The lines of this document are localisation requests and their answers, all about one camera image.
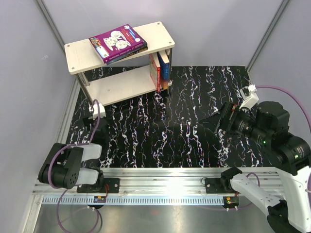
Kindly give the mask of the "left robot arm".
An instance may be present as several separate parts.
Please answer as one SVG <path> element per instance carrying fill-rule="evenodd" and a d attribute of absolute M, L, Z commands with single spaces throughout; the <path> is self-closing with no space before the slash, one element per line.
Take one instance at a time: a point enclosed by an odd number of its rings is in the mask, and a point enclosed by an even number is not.
<path fill-rule="evenodd" d="M 87 185 L 92 192 L 101 192 L 104 189 L 104 180 L 100 178 L 99 168 L 82 167 L 82 163 L 101 157 L 107 142 L 107 130 L 107 120 L 101 118 L 92 133 L 91 143 L 54 143 L 39 171 L 39 182 L 56 189 Z"/>

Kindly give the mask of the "black book with circles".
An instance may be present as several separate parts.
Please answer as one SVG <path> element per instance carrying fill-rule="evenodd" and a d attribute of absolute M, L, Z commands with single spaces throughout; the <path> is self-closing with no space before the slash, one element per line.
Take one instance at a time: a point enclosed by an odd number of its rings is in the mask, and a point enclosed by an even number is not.
<path fill-rule="evenodd" d="M 148 49 L 148 45 L 145 45 L 145 46 L 143 46 L 143 47 L 141 47 L 141 48 L 139 48 L 139 49 L 137 49 L 137 50 L 134 50 L 133 52 L 127 54 L 125 57 L 133 56 L 133 55 L 135 55 L 135 54 L 137 54 L 137 53 L 146 51 L 147 49 Z"/>

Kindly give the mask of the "blue Jane Eyre book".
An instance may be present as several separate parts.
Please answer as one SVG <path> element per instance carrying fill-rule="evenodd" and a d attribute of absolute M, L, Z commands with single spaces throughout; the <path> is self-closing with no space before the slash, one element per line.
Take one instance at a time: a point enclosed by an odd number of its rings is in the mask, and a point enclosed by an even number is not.
<path fill-rule="evenodd" d="M 170 82 L 170 61 L 165 50 L 158 51 L 157 56 L 161 68 L 161 86 L 165 90 L 168 89 Z"/>

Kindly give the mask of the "purple puzzle book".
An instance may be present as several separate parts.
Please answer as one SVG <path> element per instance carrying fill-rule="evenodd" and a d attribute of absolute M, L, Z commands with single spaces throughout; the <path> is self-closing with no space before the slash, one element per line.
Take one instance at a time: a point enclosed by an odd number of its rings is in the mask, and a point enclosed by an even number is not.
<path fill-rule="evenodd" d="M 107 62 L 147 44 L 128 24 L 90 37 L 88 40 L 105 65 Z"/>

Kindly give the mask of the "red puzzle book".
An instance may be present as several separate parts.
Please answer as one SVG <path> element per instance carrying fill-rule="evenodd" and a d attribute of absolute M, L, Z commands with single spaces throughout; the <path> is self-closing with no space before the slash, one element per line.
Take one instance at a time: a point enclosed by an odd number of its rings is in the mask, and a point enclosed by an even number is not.
<path fill-rule="evenodd" d="M 161 67 L 157 53 L 149 54 L 150 77 L 155 85 L 156 92 L 160 91 Z"/>

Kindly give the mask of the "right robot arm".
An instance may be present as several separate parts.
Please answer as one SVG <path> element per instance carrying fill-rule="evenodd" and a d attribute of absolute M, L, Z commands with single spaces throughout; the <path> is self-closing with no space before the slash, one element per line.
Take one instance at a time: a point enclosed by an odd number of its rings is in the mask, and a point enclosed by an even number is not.
<path fill-rule="evenodd" d="M 278 102 L 259 103 L 255 117 L 226 102 L 218 112 L 199 123 L 214 134 L 239 134 L 260 144 L 279 175 L 285 198 L 268 194 L 237 167 L 221 173 L 221 189 L 248 198 L 265 214 L 274 232 L 309 233 L 311 148 L 304 139 L 289 132 L 289 118 L 289 112 Z"/>

